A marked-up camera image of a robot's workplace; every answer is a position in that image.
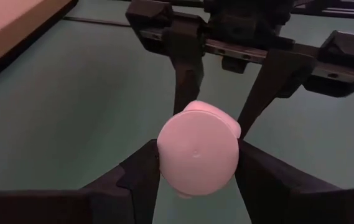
teal table surface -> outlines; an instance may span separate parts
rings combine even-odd
[[[127,2],[80,0],[69,14],[126,22]],[[200,14],[199,9],[176,8]],[[282,35],[320,46],[353,19],[293,16]],[[221,69],[203,58],[199,100],[237,118],[260,69]],[[116,166],[172,116],[174,69],[128,28],[60,21],[0,74],[0,190],[77,189]],[[298,169],[354,187],[354,94],[300,88],[275,100],[246,140]],[[249,223],[235,180],[208,197],[178,198],[161,180],[154,223]]]

pink object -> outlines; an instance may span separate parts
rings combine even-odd
[[[225,112],[191,102],[168,120],[157,139],[163,177],[183,198],[220,190],[238,165],[240,133]]]

green surface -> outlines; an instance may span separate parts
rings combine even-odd
[[[80,0],[70,15],[126,21],[126,6]],[[293,16],[282,35],[320,46],[334,29],[354,32],[354,20]],[[236,118],[260,67],[240,75],[223,71],[220,57],[203,61],[199,100]],[[0,75],[0,189],[76,189],[99,177],[157,136],[172,115],[174,82],[169,59],[146,52],[132,30],[59,22]],[[354,187],[354,95],[336,99],[300,88],[272,103],[246,139]],[[193,200],[179,199],[162,180],[154,223],[249,219],[234,180]]]

